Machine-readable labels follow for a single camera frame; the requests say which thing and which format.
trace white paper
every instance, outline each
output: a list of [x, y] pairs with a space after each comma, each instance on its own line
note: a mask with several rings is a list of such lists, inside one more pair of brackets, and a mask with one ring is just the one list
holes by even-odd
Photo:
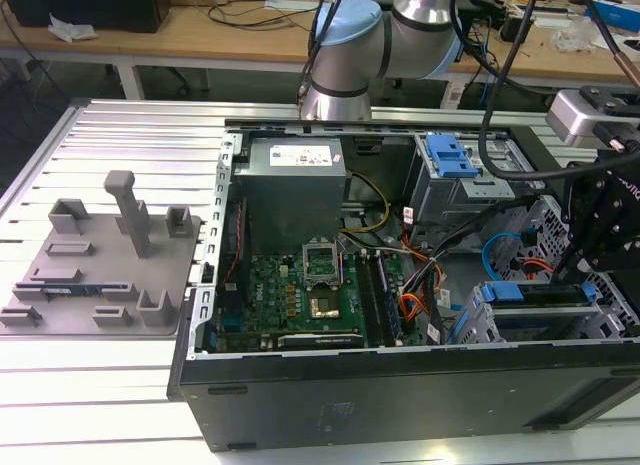
[[72, 25], [58, 20], [51, 14], [49, 14], [49, 19], [51, 20], [49, 31], [67, 43], [72, 43], [74, 40], [98, 38], [98, 34], [96, 34], [96, 31], [91, 25]]

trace ram slot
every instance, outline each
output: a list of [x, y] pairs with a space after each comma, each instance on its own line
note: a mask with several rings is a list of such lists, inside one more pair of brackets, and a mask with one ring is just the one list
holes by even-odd
[[374, 284], [369, 273], [369, 260], [366, 258], [356, 259], [356, 276], [358, 278], [358, 288], [360, 289], [364, 326], [367, 331], [367, 343], [369, 347], [379, 347], [383, 343], [382, 330], [378, 320]]

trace blue component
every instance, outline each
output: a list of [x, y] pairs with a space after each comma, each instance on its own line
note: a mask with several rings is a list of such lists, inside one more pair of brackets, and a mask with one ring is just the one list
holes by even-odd
[[[318, 37], [327, 20], [331, 4], [325, 3], [318, 15], [315, 35]], [[364, 35], [382, 20], [382, 9], [373, 0], [342, 0], [331, 20], [322, 46], [340, 45]]]
[[493, 243], [502, 237], [511, 237], [511, 238], [517, 238], [518, 240], [522, 240], [522, 237], [517, 233], [498, 233], [493, 237], [491, 237], [487, 241], [487, 243], [484, 244], [484, 247], [482, 247], [482, 265], [484, 266], [484, 269], [487, 271], [487, 274], [491, 277], [491, 279], [496, 282], [502, 280], [502, 277], [498, 275], [493, 270], [493, 268], [491, 268], [491, 261], [489, 260], [489, 250], [491, 249], [491, 246], [493, 245]]
[[242, 315], [232, 315], [225, 313], [222, 315], [222, 328], [227, 333], [240, 333], [244, 326]]
[[496, 299], [496, 296], [493, 294], [493, 289], [491, 288], [491, 282], [485, 283], [481, 288], [482, 296], [484, 297], [485, 302], [493, 302]]
[[582, 291], [586, 295], [589, 302], [595, 302], [596, 298], [598, 298], [598, 288], [589, 281], [586, 281], [582, 284]]
[[481, 288], [487, 302], [521, 302], [524, 295], [514, 282], [487, 282]]
[[450, 345], [453, 343], [453, 341], [456, 338], [456, 335], [460, 333], [460, 329], [462, 328], [462, 326], [465, 324], [467, 320], [469, 320], [469, 312], [465, 310], [465, 312], [462, 314], [460, 319], [458, 319], [458, 323], [456, 323], [456, 326], [454, 327], [453, 331], [451, 332], [451, 334], [449, 334], [447, 345]]
[[466, 153], [453, 135], [428, 135], [427, 154], [445, 178], [476, 178], [478, 169], [471, 165]]

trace yellow wire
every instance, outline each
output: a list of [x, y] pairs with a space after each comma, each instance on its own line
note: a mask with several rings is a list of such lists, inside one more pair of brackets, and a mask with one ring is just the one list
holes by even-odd
[[358, 177], [364, 183], [366, 183], [371, 188], [373, 188], [373, 190], [375, 190], [375, 192], [378, 195], [380, 195], [380, 198], [382, 198], [382, 201], [384, 202], [384, 215], [383, 215], [382, 219], [378, 223], [376, 223], [374, 225], [369, 225], [368, 227], [342, 228], [342, 229], [340, 229], [340, 231], [341, 232], [347, 232], [347, 233], [362, 233], [362, 232], [371, 232], [373, 230], [377, 230], [378, 228], [382, 227], [385, 223], [387, 223], [387, 220], [389, 220], [389, 216], [391, 215], [391, 206], [389, 205], [389, 202], [387, 202], [387, 197], [384, 196], [384, 193], [382, 193], [382, 190], [380, 190], [375, 185], [375, 183], [373, 183], [371, 180], [369, 180], [367, 177], [365, 177], [361, 173], [359, 173], [359, 172], [351, 172], [351, 174], [354, 177]]

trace blue cable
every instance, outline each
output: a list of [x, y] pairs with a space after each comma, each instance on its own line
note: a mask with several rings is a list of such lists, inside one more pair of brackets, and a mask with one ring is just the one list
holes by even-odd
[[482, 247], [482, 265], [484, 266], [484, 269], [487, 271], [491, 279], [496, 282], [502, 281], [502, 277], [500, 277], [500, 275], [494, 272], [493, 268], [491, 268], [491, 263], [489, 262], [489, 250], [491, 249], [491, 245], [493, 245], [494, 242], [502, 237], [517, 238], [518, 240], [522, 238], [519, 233], [497, 233], [489, 240], [487, 240], [487, 243], [485, 243], [484, 247]]

